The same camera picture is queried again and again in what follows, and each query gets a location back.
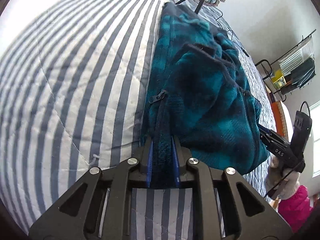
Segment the pink sleeve right forearm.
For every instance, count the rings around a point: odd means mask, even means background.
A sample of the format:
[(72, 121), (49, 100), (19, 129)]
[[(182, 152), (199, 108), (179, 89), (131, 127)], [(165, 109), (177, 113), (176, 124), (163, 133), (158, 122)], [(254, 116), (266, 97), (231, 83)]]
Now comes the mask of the pink sleeve right forearm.
[(304, 185), (300, 185), (289, 199), (282, 199), (278, 205), (278, 213), (294, 233), (306, 222), (312, 210), (308, 190)]

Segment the right hand in grey glove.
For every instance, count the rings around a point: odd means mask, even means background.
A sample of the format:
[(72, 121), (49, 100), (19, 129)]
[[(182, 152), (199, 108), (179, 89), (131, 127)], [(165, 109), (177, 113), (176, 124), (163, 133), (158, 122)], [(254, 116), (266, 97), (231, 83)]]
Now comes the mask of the right hand in grey glove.
[(272, 200), (289, 199), (300, 186), (299, 177), (299, 172), (284, 168), (280, 160), (272, 154), (265, 178), (266, 195)]

